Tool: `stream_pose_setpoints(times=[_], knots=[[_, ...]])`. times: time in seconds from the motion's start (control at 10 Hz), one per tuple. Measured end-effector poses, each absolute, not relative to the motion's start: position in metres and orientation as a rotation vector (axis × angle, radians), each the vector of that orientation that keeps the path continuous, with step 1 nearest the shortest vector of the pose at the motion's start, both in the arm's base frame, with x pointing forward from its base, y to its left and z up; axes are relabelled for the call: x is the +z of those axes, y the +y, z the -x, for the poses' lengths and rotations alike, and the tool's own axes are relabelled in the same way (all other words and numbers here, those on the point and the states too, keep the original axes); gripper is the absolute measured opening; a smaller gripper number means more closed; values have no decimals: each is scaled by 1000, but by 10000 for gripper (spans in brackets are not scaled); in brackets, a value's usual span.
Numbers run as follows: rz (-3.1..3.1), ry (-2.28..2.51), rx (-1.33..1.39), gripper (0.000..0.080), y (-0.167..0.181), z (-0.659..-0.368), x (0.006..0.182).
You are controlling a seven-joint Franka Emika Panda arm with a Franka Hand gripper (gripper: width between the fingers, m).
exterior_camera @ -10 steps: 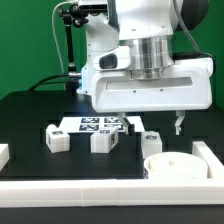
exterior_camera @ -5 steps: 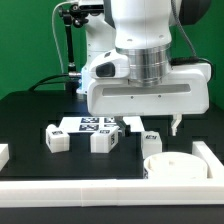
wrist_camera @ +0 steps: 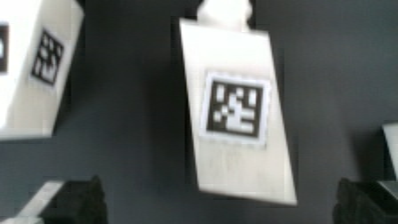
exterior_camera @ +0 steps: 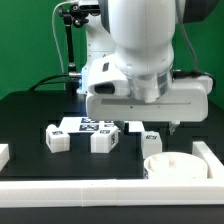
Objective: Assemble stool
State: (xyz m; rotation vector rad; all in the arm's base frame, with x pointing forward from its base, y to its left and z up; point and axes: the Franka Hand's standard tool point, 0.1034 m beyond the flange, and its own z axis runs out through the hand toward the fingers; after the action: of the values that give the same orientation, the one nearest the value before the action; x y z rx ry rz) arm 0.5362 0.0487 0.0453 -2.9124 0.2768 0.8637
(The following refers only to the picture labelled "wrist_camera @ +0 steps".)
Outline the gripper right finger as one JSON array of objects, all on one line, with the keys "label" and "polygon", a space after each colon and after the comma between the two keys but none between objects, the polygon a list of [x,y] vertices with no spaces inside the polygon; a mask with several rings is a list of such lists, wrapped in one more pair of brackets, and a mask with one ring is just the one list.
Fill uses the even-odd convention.
[{"label": "gripper right finger", "polygon": [[335,224],[398,224],[398,181],[338,184]]}]

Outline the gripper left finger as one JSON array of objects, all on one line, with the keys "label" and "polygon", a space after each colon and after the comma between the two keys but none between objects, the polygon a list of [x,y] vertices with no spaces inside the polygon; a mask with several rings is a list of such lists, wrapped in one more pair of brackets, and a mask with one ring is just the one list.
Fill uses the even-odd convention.
[{"label": "gripper left finger", "polygon": [[47,181],[18,214],[0,224],[109,224],[100,177]]}]

